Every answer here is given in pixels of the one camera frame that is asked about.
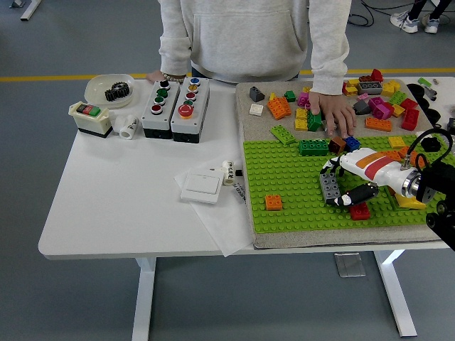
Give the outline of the person's left hand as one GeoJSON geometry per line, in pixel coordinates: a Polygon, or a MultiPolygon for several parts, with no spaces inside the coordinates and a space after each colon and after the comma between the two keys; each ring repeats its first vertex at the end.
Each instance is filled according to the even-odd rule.
{"type": "Polygon", "coordinates": [[[343,139],[355,133],[356,115],[342,95],[327,95],[318,92],[309,93],[311,112],[323,113],[326,120],[326,134],[332,136],[336,129],[343,139]]]}

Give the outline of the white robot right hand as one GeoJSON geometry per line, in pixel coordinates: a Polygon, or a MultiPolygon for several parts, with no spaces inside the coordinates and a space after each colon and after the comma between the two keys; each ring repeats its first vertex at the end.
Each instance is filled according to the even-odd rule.
{"type": "Polygon", "coordinates": [[[341,172],[348,171],[366,180],[366,184],[341,194],[336,190],[334,194],[325,193],[328,205],[355,206],[376,197],[380,186],[389,186],[396,193],[413,197],[416,191],[412,186],[417,182],[419,174],[413,167],[403,168],[401,163],[391,157],[372,150],[359,148],[342,156],[329,159],[320,171],[322,190],[326,192],[329,185],[336,183],[336,169],[341,172]]]}

